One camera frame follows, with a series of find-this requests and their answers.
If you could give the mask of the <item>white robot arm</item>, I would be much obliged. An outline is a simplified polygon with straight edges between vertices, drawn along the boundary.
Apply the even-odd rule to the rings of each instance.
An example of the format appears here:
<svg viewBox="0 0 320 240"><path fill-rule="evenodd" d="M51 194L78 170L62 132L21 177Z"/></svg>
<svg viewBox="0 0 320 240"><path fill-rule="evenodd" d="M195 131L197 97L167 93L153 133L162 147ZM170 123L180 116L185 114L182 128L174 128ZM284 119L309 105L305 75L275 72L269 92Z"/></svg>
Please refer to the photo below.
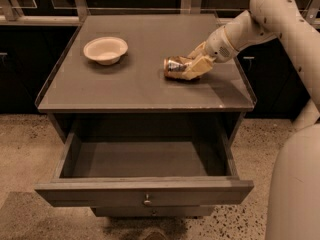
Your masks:
<svg viewBox="0 0 320 240"><path fill-rule="evenodd" d="M320 34L294 0L250 0L249 9L214 31L189 54L183 73L196 78L242 49L275 36L282 44L314 109L277 155L269 192L266 240L320 240Z"/></svg>

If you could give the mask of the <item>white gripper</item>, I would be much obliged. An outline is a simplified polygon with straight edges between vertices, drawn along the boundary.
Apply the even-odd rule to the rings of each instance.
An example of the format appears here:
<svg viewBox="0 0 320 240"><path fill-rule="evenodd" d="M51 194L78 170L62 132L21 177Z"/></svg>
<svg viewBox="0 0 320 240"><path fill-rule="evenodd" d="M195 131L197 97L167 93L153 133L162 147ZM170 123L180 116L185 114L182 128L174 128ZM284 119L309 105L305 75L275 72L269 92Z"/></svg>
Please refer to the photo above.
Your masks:
<svg viewBox="0 0 320 240"><path fill-rule="evenodd" d="M219 27L210 34L206 42L199 44L188 55L190 59L198 57L182 73L184 80L192 80L207 73L214 62L225 63L238 55L239 51L232 45L227 30L226 26Z"/></svg>

